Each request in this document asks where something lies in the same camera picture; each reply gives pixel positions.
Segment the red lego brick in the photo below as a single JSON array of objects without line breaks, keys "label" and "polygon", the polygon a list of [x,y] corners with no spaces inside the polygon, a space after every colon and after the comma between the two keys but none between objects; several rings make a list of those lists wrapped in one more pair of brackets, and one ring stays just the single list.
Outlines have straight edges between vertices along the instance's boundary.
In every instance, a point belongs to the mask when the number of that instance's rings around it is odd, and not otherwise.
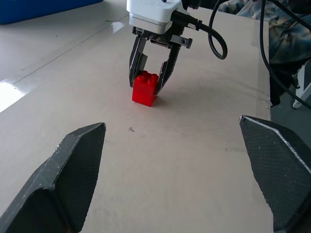
[{"label": "red lego brick", "polygon": [[142,71],[134,79],[132,101],[151,107],[156,99],[157,80],[157,74],[150,74],[146,70]]}]

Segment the tabletop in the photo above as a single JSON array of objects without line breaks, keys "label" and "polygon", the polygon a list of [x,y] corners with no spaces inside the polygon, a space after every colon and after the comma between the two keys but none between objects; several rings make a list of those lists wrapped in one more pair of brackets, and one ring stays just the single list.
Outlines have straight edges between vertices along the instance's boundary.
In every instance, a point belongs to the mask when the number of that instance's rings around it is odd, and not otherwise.
[{"label": "tabletop", "polygon": [[[190,13],[208,24],[210,10]],[[82,232],[272,232],[239,128],[241,115],[270,116],[259,22],[217,13],[214,28],[228,57],[213,55],[206,33],[185,30],[192,47],[151,108],[131,101],[127,17],[39,70],[47,81],[0,113],[0,213],[67,133],[105,122]],[[168,52],[148,43],[146,70],[158,73]]]}]

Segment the blue container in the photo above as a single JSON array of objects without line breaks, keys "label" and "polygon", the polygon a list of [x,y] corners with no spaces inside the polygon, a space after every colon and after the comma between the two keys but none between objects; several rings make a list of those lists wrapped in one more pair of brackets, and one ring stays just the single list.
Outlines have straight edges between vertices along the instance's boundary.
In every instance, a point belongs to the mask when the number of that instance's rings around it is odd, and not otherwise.
[{"label": "blue container", "polygon": [[103,0],[0,0],[0,24],[46,16]]}]

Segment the fabric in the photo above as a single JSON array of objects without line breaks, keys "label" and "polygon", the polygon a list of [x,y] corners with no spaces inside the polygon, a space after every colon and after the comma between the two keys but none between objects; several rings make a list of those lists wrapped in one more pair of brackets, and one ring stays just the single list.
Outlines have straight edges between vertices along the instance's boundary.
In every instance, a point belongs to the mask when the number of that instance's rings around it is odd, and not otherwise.
[{"label": "fabric", "polygon": [[[287,7],[286,0],[279,0]],[[220,5],[219,11],[238,16],[260,19],[261,2],[229,0]],[[311,24],[311,15],[296,14]],[[300,61],[311,57],[311,33],[284,13],[272,2],[265,7],[265,21],[269,22],[269,60],[271,64]]]}]

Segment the gray floor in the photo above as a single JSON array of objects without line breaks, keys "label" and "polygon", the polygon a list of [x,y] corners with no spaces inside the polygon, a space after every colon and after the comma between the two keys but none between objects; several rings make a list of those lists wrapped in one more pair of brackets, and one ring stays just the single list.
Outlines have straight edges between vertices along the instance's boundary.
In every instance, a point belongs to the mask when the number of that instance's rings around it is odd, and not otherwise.
[{"label": "gray floor", "polygon": [[304,106],[292,108],[293,99],[284,94],[281,104],[271,108],[271,120],[293,130],[311,148],[311,110]]}]

